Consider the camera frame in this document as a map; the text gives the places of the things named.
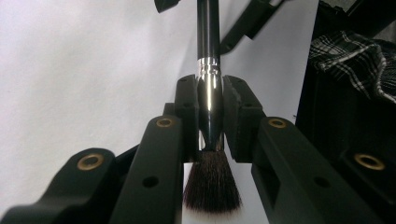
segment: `brush handle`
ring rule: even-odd
[[[219,1],[198,0],[198,104],[201,150],[224,149],[223,102],[219,61]]]
[[[219,0],[198,0],[198,60],[219,60]]]

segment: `white backdrop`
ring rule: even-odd
[[[220,32],[248,0],[220,0]],[[0,2],[0,217],[33,203],[75,153],[137,145],[147,122],[196,71],[196,1],[158,14],[151,0]],[[222,57],[268,116],[293,121],[318,0],[287,2],[254,41]],[[233,217],[183,223],[266,223],[249,164],[229,160],[244,202]]]

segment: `black bracket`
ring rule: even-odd
[[[231,30],[222,39],[220,53],[229,53],[244,35],[253,39],[284,2],[285,0],[281,0],[273,6],[270,0],[251,0]]]

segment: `makeup brush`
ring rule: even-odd
[[[223,143],[223,102],[219,64],[219,0],[197,0],[200,152],[184,190],[188,209],[232,213],[242,205]]]

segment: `black brush handle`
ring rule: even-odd
[[[219,59],[219,0],[198,0],[198,59]]]

